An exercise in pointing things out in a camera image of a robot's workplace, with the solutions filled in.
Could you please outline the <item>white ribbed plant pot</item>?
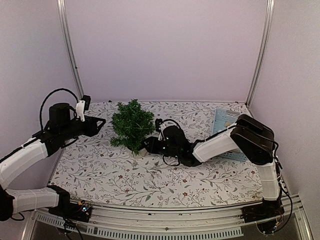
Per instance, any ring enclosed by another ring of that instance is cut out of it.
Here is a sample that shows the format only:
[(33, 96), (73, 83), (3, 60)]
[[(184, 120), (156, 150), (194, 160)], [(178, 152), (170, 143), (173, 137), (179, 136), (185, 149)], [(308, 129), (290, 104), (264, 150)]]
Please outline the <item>white ribbed plant pot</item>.
[(143, 158), (144, 156), (146, 156), (147, 153), (148, 151), (145, 148), (143, 148), (139, 151), (139, 157)]

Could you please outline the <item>small green christmas tree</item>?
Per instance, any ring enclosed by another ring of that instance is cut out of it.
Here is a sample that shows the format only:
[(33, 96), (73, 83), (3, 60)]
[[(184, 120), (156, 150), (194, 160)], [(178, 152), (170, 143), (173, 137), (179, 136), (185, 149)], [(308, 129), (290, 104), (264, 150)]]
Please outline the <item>small green christmas tree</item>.
[(110, 144), (113, 147), (125, 147), (135, 157), (145, 147), (146, 136), (155, 131), (154, 113), (142, 109), (137, 99), (127, 104), (118, 102), (117, 112), (112, 115), (112, 128), (116, 136)]

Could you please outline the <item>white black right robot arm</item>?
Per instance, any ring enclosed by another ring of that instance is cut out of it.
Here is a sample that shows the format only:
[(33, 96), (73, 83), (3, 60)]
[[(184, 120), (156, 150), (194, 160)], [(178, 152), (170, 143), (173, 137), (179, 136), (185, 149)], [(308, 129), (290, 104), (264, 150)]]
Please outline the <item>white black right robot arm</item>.
[(209, 159), (233, 150), (240, 150), (256, 165), (262, 184), (262, 198), (258, 213), (269, 218), (278, 210), (276, 202), (281, 195), (279, 174), (281, 164), (276, 152), (279, 148), (274, 132), (247, 114), (241, 114), (235, 123), (203, 140), (189, 142), (180, 125), (165, 126), (165, 120), (156, 119), (158, 137), (150, 136), (143, 142), (148, 153), (174, 157), (179, 164), (196, 167)]

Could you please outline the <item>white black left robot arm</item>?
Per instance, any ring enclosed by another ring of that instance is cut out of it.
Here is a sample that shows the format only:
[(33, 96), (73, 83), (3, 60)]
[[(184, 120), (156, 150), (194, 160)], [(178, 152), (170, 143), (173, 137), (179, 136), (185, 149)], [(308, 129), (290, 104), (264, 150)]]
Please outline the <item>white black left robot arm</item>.
[(49, 108), (49, 120), (24, 144), (0, 160), (0, 219), (40, 208), (49, 208), (51, 214), (74, 220), (88, 221), (89, 207), (70, 202), (70, 193), (56, 185), (40, 189), (13, 190), (8, 186), (21, 173), (37, 162), (68, 147), (80, 136), (96, 136), (106, 120), (87, 116), (88, 104), (80, 100), (75, 107), (56, 103)]

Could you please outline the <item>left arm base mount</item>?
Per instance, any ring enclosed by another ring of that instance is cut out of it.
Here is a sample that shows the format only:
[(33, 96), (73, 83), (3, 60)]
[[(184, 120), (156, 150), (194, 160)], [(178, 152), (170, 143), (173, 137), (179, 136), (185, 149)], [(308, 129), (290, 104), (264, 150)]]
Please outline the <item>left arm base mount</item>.
[(50, 185), (48, 188), (54, 190), (59, 196), (58, 205), (48, 208), (50, 214), (84, 223), (89, 222), (92, 214), (91, 204), (85, 203), (84, 200), (79, 203), (70, 202), (70, 193), (59, 186)]

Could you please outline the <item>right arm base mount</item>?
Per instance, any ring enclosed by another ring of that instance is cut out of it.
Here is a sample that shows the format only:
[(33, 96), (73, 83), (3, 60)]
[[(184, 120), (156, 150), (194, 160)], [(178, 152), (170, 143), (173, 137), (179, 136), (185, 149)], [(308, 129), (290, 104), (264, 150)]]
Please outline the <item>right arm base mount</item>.
[(272, 201), (263, 198), (262, 203), (242, 207), (240, 218), (245, 223), (250, 223), (280, 216), (284, 213), (285, 210), (280, 198)]

